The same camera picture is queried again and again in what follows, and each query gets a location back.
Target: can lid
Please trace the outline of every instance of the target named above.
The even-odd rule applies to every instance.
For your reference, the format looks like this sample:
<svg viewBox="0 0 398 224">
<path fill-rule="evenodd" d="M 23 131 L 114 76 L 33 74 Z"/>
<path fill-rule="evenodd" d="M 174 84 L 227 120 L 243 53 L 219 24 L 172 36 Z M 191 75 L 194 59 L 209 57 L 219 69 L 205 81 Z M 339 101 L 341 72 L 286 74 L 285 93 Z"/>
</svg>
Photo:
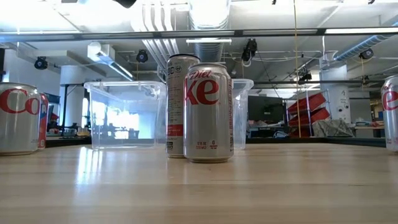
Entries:
<svg viewBox="0 0 398 224">
<path fill-rule="evenodd" d="M 30 87 L 35 90 L 37 89 L 36 86 L 32 86 L 32 85 L 28 85 L 28 84 L 24 84 L 24 83 L 2 82 L 2 83 L 0 83 L 0 85 L 19 85 L 19 86 L 24 86 L 24 87 Z"/>
<path fill-rule="evenodd" d="M 196 56 L 196 55 L 192 55 L 192 54 L 175 54 L 175 55 L 171 55 L 171 56 L 169 57 L 169 59 L 170 59 L 170 58 L 173 58 L 173 57 L 177 57 L 177 56 L 189 56 L 189 57 L 195 57 L 195 58 L 197 58 L 197 59 L 199 59 L 199 60 L 200 60 L 200 58 L 199 58 L 198 56 Z"/>
<path fill-rule="evenodd" d="M 225 65 L 220 64 L 220 63 L 214 63 L 214 62 L 203 62 L 203 63 L 198 63 L 198 64 L 196 64 L 196 65 L 191 65 L 190 68 L 197 67 L 197 66 L 218 66 L 218 67 L 221 67 L 221 68 L 225 68 L 225 69 L 226 69 L 226 66 L 225 66 Z"/>
</svg>

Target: ceiling pipe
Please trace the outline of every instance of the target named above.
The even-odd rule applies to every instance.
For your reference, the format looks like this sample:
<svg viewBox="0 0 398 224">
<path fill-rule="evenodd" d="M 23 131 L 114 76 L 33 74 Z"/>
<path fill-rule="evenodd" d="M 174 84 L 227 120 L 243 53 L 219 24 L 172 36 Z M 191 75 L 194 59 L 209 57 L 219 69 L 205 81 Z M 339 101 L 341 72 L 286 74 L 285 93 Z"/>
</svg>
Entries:
<svg viewBox="0 0 398 224">
<path fill-rule="evenodd" d="M 147 27 L 148 31 L 155 31 L 154 26 L 152 25 L 152 16 L 151 16 L 151 10 L 152 10 L 152 6 L 150 4 L 146 4 L 145 6 L 145 21 L 144 24 Z M 162 43 L 160 42 L 159 39 L 155 39 L 155 43 L 157 48 L 160 50 L 160 53 L 163 56 L 163 59 L 165 60 L 165 62 L 169 59 L 166 51 L 163 48 Z"/>
<path fill-rule="evenodd" d="M 132 27 L 132 29 L 135 32 L 147 32 L 148 30 L 146 29 L 145 25 L 144 25 L 144 18 L 143 18 L 143 13 L 142 13 L 142 1 L 140 1 L 137 7 L 134 7 L 135 10 L 132 14 L 136 15 L 137 19 L 132 18 L 130 21 L 130 25 Z M 143 39 L 142 43 L 145 45 L 145 47 L 147 48 L 147 50 L 149 51 L 149 53 L 153 56 L 153 58 L 155 59 L 156 63 L 163 69 L 166 69 L 166 61 L 162 60 L 162 57 L 160 56 L 160 52 L 157 49 L 157 47 L 155 46 L 155 43 L 153 40 L 146 40 Z"/>
<path fill-rule="evenodd" d="M 190 0 L 189 17 L 192 30 L 225 30 L 228 25 L 231 0 Z M 222 43 L 194 44 L 195 54 L 202 62 L 219 62 Z"/>
<path fill-rule="evenodd" d="M 392 25 L 393 27 L 398 26 L 398 22 Z M 371 47 L 374 47 L 377 44 L 380 44 L 384 40 L 388 40 L 393 37 L 395 34 L 384 34 L 384 35 L 373 35 L 361 43 L 355 45 L 354 47 L 344 51 L 343 53 L 338 53 L 333 57 L 333 59 L 337 62 L 347 60 L 351 57 L 358 56 L 360 53 L 364 52 Z"/>
<path fill-rule="evenodd" d="M 383 84 L 384 80 L 318 80 L 318 81 L 298 81 L 299 85 L 303 84 L 369 84 L 378 83 Z M 255 81 L 255 85 L 273 85 L 273 84 L 293 84 L 296 85 L 296 81 Z"/>
<path fill-rule="evenodd" d="M 158 31 L 164 31 L 162 24 L 162 6 L 160 5 L 160 0 L 155 1 L 155 27 Z M 163 43 L 166 46 L 169 55 L 173 55 L 174 51 L 168 39 L 163 39 Z"/>
<path fill-rule="evenodd" d="M 172 10 L 168 0 L 163 2 L 163 10 L 164 10 L 164 25 L 166 26 L 166 30 L 173 31 L 172 19 L 171 19 Z M 178 50 L 177 41 L 175 41 L 175 39 L 170 39 L 170 42 L 172 43 L 174 53 L 179 54 L 180 51 Z"/>
</svg>

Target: computer monitor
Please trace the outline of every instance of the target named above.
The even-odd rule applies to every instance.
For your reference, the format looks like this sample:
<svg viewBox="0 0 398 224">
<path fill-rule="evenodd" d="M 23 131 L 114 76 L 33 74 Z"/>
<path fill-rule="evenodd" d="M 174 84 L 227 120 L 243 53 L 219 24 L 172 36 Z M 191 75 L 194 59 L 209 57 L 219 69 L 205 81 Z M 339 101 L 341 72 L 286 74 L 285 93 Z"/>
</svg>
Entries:
<svg viewBox="0 0 398 224">
<path fill-rule="evenodd" d="M 48 123 L 51 121 L 51 115 L 52 115 L 53 111 L 54 111 L 54 105 L 49 105 L 49 113 L 47 114 L 47 122 Z"/>
<path fill-rule="evenodd" d="M 249 96 L 248 119 L 255 121 L 279 122 L 284 120 L 282 98 L 266 96 Z"/>
</svg>

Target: ceiling duct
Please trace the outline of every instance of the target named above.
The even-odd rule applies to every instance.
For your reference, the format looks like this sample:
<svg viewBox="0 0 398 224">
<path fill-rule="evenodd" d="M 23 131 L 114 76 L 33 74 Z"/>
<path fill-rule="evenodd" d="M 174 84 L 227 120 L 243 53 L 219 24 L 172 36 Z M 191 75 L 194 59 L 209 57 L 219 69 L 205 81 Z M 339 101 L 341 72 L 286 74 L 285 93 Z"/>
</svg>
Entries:
<svg viewBox="0 0 398 224">
<path fill-rule="evenodd" d="M 87 47 L 87 57 L 92 59 L 92 61 L 107 65 L 127 80 L 134 81 L 136 78 L 123 66 L 116 62 L 116 56 L 116 52 L 110 44 L 92 42 Z"/>
<path fill-rule="evenodd" d="M 393 27 L 398 26 L 398 22 L 392 25 Z M 374 47 L 377 44 L 380 44 L 382 41 L 387 40 L 394 36 L 395 34 L 385 34 L 385 35 L 373 35 L 366 40 L 362 41 L 361 43 L 355 45 L 354 47 L 344 51 L 343 53 L 337 53 L 333 59 L 335 61 L 344 61 L 351 57 L 357 57 L 360 53 Z"/>
<path fill-rule="evenodd" d="M 228 25 L 231 0 L 190 0 L 189 15 L 192 30 L 221 30 Z M 222 43 L 196 43 L 195 54 L 202 62 L 219 62 Z"/>
</svg>

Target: diet coke can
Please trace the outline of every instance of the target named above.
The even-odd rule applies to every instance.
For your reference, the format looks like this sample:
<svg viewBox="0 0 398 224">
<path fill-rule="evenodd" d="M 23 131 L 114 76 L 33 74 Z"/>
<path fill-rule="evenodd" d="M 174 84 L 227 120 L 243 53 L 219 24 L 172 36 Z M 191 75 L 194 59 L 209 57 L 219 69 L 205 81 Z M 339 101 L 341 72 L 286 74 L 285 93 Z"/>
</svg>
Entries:
<svg viewBox="0 0 398 224">
<path fill-rule="evenodd" d="M 200 62 L 194 55 L 177 54 L 167 62 L 167 155 L 184 158 L 183 153 L 183 111 L 184 79 L 191 65 Z"/>
<path fill-rule="evenodd" d="M 386 78 L 381 88 L 387 149 L 398 152 L 398 76 Z"/>
<path fill-rule="evenodd" d="M 47 135 L 47 118 L 49 115 L 49 100 L 44 93 L 40 94 L 40 121 L 39 121 L 39 146 L 38 149 L 45 149 Z"/>
<path fill-rule="evenodd" d="M 234 154 L 232 79 L 226 67 L 191 66 L 184 97 L 184 156 L 192 162 L 226 162 Z"/>
<path fill-rule="evenodd" d="M 36 87 L 0 83 L 0 155 L 37 150 L 40 94 Z"/>
</svg>

